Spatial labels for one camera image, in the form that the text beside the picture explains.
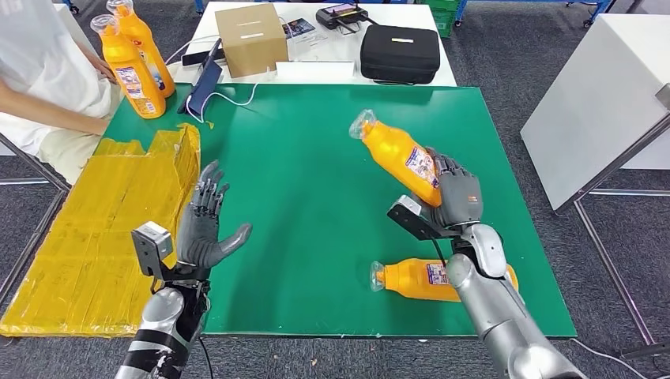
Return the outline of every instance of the green table surface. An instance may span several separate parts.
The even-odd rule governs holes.
[[[212,271],[207,333],[304,336],[471,336],[460,303],[373,292],[372,261],[435,259],[386,216],[407,193],[348,135],[364,108],[415,141],[446,153],[479,176],[482,221],[503,237],[521,296],[548,336],[576,332],[514,174],[477,88],[261,84],[237,107],[212,98],[198,124],[176,109],[190,90],[178,85],[166,114],[143,120],[124,101],[105,137],[138,139],[148,148],[157,129],[197,125],[205,165],[218,159],[231,183],[220,236],[242,222],[249,242]],[[249,84],[217,91],[244,101]],[[450,254],[447,241],[442,249]]]

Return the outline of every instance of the green crate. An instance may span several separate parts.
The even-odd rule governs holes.
[[[425,4],[431,7],[433,20],[438,27],[440,37],[448,37],[451,34],[451,27],[456,19],[456,9],[459,1],[449,0],[417,0],[417,4]]]

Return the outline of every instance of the humanoid robot hand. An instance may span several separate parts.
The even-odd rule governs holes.
[[[177,260],[185,265],[212,268],[244,244],[251,224],[243,223],[231,236],[219,241],[219,214],[228,183],[218,186],[224,173],[215,160],[198,178],[191,201],[182,211],[177,232]]]
[[[433,212],[435,223],[444,228],[478,223],[484,206],[479,179],[449,156],[433,148],[426,151],[433,159],[442,195],[442,204]]]

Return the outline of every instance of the black zipper case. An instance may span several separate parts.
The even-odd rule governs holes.
[[[360,46],[360,72],[377,82],[428,84],[440,66],[438,33],[370,25]]]

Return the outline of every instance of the orange bottle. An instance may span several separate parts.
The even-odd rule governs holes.
[[[362,140],[375,162],[421,200],[434,207],[442,203],[435,163],[407,132],[382,124],[366,109],[352,123],[349,135]]]
[[[519,291],[517,274],[507,265],[505,277]],[[456,288],[449,283],[442,262],[437,259],[409,258],[395,265],[372,262],[370,285],[373,291],[387,289],[406,298],[460,302]]]
[[[126,98],[142,118],[157,118],[165,113],[165,98],[140,57],[137,48],[119,32],[114,16],[101,14],[91,20],[91,29],[103,43],[103,56]]]
[[[135,13],[133,0],[107,0],[107,9],[119,20],[121,34],[128,37],[140,51],[140,56],[151,71],[163,96],[169,97],[175,93],[175,82],[163,62],[156,43],[153,42],[151,29]]]

